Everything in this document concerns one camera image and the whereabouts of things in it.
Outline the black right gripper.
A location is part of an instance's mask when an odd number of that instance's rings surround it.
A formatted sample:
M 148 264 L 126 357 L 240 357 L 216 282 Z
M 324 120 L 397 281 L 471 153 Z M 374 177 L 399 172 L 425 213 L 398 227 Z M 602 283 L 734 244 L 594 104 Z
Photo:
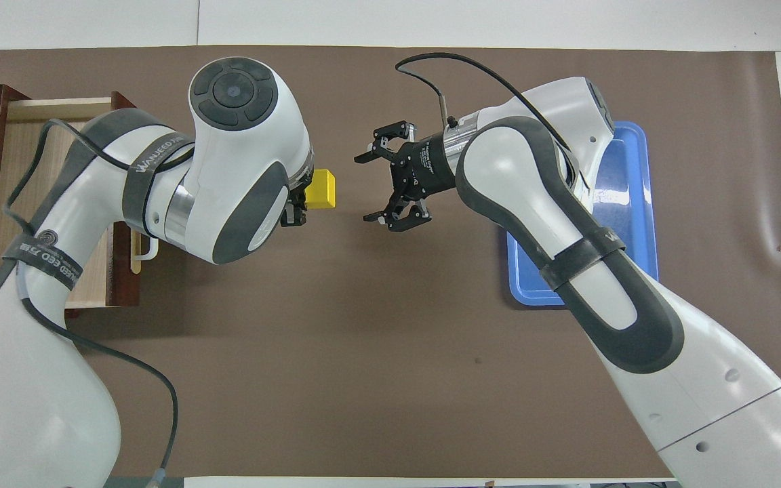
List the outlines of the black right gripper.
M 366 214 L 364 222 L 377 222 L 391 232 L 404 232 L 432 220 L 426 197 L 456 186 L 456 177 L 447 162 L 442 133 L 414 142 L 416 125 L 398 121 L 373 130 L 373 141 L 363 154 L 354 157 L 357 164 L 376 159 L 390 161 L 393 194 L 387 206 Z M 394 139 L 407 141 L 399 152 L 388 147 Z

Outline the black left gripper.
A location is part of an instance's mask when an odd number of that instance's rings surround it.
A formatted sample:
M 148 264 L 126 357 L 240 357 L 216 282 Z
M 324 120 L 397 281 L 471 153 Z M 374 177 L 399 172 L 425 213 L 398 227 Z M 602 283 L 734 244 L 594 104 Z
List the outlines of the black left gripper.
M 314 167 L 307 167 L 292 184 L 289 192 L 289 200 L 292 203 L 285 204 L 282 213 L 282 226 L 303 226 L 306 224 L 307 208 L 294 204 L 306 204 L 306 189 L 313 181 L 314 172 Z

